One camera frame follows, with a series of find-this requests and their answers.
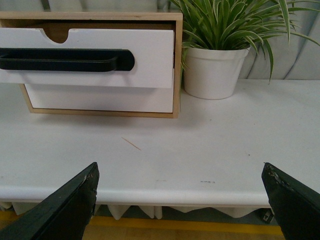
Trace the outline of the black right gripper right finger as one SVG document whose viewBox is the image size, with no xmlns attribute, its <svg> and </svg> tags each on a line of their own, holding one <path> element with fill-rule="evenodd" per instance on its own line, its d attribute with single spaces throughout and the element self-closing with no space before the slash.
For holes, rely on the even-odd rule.
<svg viewBox="0 0 320 240">
<path fill-rule="evenodd" d="M 320 194 L 269 162 L 261 178 L 286 240 L 320 238 Z"/>
</svg>

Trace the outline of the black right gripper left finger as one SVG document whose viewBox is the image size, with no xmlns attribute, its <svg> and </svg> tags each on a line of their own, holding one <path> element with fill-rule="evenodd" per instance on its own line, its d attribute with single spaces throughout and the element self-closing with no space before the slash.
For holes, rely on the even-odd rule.
<svg viewBox="0 0 320 240">
<path fill-rule="evenodd" d="M 80 240 L 94 214 L 99 168 L 91 163 L 0 231 L 2 240 Z"/>
</svg>

